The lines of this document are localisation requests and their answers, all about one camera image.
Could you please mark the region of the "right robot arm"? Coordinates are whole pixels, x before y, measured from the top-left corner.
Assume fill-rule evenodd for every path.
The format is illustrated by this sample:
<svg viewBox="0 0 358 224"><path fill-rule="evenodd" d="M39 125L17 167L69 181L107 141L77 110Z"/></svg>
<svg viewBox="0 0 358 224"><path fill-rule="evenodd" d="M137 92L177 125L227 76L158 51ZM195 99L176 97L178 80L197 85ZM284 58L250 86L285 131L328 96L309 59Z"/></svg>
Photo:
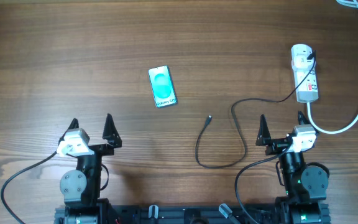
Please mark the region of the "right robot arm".
<svg viewBox="0 0 358 224"><path fill-rule="evenodd" d="M275 223L330 223L326 190L329 185L329 169L318 163L307 163L303 153L314 147L318 132L298 112L299 124L284 138L272 138L264 115L256 145L265 146L267 156L277 156L276 170L279 182L286 190L285 197L275 200Z"/></svg>

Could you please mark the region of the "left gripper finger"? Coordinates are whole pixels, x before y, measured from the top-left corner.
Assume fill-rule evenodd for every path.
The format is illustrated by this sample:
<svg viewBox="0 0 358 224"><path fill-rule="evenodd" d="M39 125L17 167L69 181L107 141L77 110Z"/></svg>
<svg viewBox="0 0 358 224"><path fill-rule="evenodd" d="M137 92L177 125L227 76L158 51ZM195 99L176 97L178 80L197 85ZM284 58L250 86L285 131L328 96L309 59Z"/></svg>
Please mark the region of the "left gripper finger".
<svg viewBox="0 0 358 224"><path fill-rule="evenodd" d="M69 127L67 128L67 130L63 133L63 135L61 136L61 140L64 140L64 137L66 135L66 133L71 130L71 129L76 129L79 128L79 122L76 118L73 118L73 120L71 121Z"/></svg>
<svg viewBox="0 0 358 224"><path fill-rule="evenodd" d="M102 138L107 140L108 144L113 147L122 147L122 139L114 125L112 115L109 113L105 120Z"/></svg>

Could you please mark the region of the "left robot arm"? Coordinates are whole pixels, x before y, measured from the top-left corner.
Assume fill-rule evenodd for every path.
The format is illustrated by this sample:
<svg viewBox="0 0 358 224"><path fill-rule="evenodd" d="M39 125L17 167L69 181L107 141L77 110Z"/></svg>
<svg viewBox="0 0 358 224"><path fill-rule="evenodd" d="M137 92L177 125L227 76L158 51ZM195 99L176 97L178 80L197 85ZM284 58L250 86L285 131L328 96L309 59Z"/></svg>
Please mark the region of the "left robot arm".
<svg viewBox="0 0 358 224"><path fill-rule="evenodd" d="M109 200L100 197L106 188L101 185L101 173L106 168L102 157L114 155L115 148L122 146L111 114L107 114L102 138L107 142L90 146L90 137L79 127L76 118L60 138L58 155L74 157L77 162L76 168L66 172L60 180L65 207L55 210L55 223L121 222Z"/></svg>

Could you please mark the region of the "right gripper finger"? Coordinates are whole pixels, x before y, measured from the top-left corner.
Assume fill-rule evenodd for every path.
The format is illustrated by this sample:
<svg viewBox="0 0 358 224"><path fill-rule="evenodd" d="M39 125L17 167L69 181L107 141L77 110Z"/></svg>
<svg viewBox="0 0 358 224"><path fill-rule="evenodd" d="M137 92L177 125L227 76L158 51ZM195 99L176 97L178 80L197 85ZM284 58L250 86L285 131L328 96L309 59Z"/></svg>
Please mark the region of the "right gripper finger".
<svg viewBox="0 0 358 224"><path fill-rule="evenodd" d="M298 123L299 125L306 125L310 124L310 121L307 117L302 113L302 111L298 111Z"/></svg>
<svg viewBox="0 0 358 224"><path fill-rule="evenodd" d="M256 146L267 146L271 144L271 135L269 128L267 126L267 121L265 119L265 115L260 115L260 126L259 126L259 132L257 135L257 139L255 142Z"/></svg>

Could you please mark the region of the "teal screen Galaxy smartphone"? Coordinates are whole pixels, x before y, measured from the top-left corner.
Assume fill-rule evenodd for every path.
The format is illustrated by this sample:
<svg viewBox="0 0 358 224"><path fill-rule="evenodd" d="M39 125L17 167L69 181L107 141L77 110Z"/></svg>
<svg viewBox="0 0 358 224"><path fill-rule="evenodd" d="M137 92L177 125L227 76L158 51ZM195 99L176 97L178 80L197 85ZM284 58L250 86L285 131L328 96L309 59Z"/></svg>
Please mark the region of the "teal screen Galaxy smartphone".
<svg viewBox="0 0 358 224"><path fill-rule="evenodd" d="M178 103L169 67L151 68L148 71L156 108L164 108Z"/></svg>

